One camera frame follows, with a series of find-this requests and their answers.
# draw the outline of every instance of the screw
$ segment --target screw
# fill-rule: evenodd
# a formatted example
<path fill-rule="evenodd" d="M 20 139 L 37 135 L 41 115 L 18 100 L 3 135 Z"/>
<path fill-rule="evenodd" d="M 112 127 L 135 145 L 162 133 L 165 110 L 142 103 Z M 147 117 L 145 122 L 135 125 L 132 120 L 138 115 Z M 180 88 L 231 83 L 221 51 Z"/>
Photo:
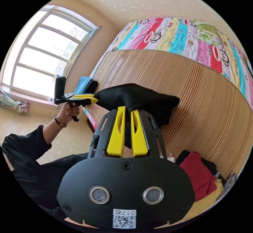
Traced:
<path fill-rule="evenodd" d="M 189 210 L 189 208 L 190 207 L 188 205 L 183 206 L 182 212 L 187 212 Z"/>
<path fill-rule="evenodd" d="M 63 205 L 63 208 L 64 208 L 64 210 L 66 211 L 66 212 L 70 212 L 71 211 L 71 208 L 70 208 L 70 206 L 68 206 L 68 205 Z"/>
<path fill-rule="evenodd" d="M 122 167 L 124 170 L 129 170 L 131 168 L 131 165 L 130 165 L 130 163 L 126 162 L 122 165 Z"/>

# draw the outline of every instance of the label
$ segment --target label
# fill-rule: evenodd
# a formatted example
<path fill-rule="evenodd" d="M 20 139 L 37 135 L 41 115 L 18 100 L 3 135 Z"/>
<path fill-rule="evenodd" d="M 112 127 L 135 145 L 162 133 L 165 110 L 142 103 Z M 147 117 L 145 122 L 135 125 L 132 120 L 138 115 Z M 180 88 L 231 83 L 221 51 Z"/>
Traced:
<path fill-rule="evenodd" d="M 115 229 L 135 229 L 136 210 L 114 209 L 113 228 Z"/>

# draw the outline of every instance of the yellow clothing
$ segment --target yellow clothing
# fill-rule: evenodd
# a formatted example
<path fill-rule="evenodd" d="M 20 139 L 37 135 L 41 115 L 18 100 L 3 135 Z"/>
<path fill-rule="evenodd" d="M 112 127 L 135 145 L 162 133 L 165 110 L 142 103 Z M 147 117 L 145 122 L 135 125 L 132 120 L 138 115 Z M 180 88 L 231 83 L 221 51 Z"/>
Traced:
<path fill-rule="evenodd" d="M 217 187 L 215 191 L 213 191 L 211 194 L 209 194 L 205 198 L 194 202 L 191 209 L 184 217 L 183 221 L 189 220 L 201 214 L 202 212 L 204 212 L 206 209 L 208 209 L 211 205 L 215 203 L 217 197 L 221 194 L 221 191 L 223 190 L 223 185 L 220 179 L 215 180 L 215 185 Z"/>

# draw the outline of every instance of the colorful striped bedsheet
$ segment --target colorful striped bedsheet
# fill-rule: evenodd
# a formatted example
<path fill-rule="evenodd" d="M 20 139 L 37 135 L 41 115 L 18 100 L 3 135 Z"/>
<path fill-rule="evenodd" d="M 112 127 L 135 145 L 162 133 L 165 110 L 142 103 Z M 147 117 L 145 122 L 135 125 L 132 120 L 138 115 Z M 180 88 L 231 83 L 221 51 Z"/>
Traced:
<path fill-rule="evenodd" d="M 162 50 L 188 57 L 225 76 L 253 109 L 253 75 L 242 51 L 214 26 L 181 18 L 150 18 L 129 22 L 99 60 L 93 77 L 108 51 Z"/>

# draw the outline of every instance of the hand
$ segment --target hand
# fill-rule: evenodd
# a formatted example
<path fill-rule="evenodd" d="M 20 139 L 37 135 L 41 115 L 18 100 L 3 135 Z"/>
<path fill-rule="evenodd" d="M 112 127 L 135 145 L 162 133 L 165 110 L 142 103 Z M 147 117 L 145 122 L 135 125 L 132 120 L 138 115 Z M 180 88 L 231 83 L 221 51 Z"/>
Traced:
<path fill-rule="evenodd" d="M 57 115 L 56 119 L 60 123 L 68 124 L 70 121 L 73 120 L 72 116 L 78 116 L 80 114 L 80 109 L 78 106 L 70 107 L 69 104 L 65 104 L 59 114 Z"/>

